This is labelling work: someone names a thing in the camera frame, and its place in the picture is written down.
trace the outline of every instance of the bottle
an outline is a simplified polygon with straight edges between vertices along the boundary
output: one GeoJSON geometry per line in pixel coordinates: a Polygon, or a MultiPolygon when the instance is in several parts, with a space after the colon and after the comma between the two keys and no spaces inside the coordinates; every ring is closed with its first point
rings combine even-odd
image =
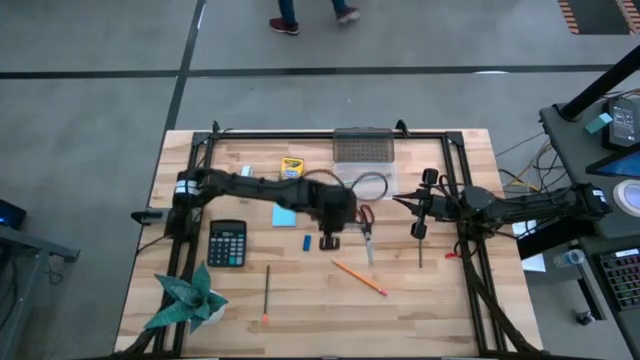
{"type": "Polygon", "coordinates": [[[553,263],[557,267],[568,267],[582,264],[586,259],[582,250],[569,250],[564,254],[557,255],[553,258],[553,263]]]}

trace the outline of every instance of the gray concrete floor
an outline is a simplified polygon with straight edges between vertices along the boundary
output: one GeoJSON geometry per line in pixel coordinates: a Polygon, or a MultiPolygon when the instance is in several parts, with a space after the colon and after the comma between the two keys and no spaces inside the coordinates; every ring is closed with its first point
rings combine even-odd
{"type": "MultiPolygon", "coordinates": [[[[555,0],[360,0],[338,28],[330,4],[297,1],[302,34],[274,34],[275,1],[209,1],[192,69],[612,63],[631,36],[573,36],[555,0]]],[[[0,0],[0,71],[177,70],[195,0],[0,0]]],[[[598,73],[190,79],[177,129],[488,128],[496,151],[541,131],[540,107],[598,73]]],[[[0,198],[27,231],[82,248],[63,284],[43,281],[24,359],[110,353],[175,79],[0,80],[0,198]]],[[[622,88],[640,86],[634,76],[622,88]]],[[[518,172],[544,138],[500,156],[518,172]]],[[[612,321],[580,327],[575,283],[531,286],[545,349],[630,358],[612,321]]]]}

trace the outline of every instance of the sneaker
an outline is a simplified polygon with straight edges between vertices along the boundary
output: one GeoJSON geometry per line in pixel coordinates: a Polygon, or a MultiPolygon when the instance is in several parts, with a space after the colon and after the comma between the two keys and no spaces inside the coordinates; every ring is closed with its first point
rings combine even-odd
{"type": "Polygon", "coordinates": [[[360,18],[360,11],[358,8],[348,7],[343,13],[336,16],[338,24],[346,24],[351,21],[358,20],[360,18]]]}
{"type": "Polygon", "coordinates": [[[275,18],[275,19],[269,20],[269,26],[271,26],[271,30],[277,33],[282,33],[282,34],[287,34],[292,36],[296,36],[300,33],[300,31],[298,30],[298,24],[287,25],[284,23],[284,20],[282,20],[282,18],[275,18]]]}

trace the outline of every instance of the jeans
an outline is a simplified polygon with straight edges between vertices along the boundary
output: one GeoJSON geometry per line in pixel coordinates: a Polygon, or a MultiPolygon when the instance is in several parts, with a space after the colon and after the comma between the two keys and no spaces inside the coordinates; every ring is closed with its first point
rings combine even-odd
{"type": "MultiPolygon", "coordinates": [[[[333,3],[333,11],[336,16],[342,14],[347,9],[347,3],[345,0],[331,0],[333,3]]],[[[287,25],[296,25],[296,13],[293,10],[293,0],[278,0],[278,6],[280,6],[280,14],[282,20],[287,25]]]]}

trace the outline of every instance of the scissors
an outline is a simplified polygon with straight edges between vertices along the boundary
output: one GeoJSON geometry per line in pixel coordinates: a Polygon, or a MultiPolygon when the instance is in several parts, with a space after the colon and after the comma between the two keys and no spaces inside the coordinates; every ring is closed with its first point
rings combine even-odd
{"type": "Polygon", "coordinates": [[[373,210],[369,205],[361,205],[360,210],[356,210],[356,222],[360,224],[360,230],[364,236],[364,244],[367,248],[367,257],[369,258],[369,265],[373,265],[373,245],[371,244],[371,228],[375,223],[376,218],[373,215],[373,210]]]}

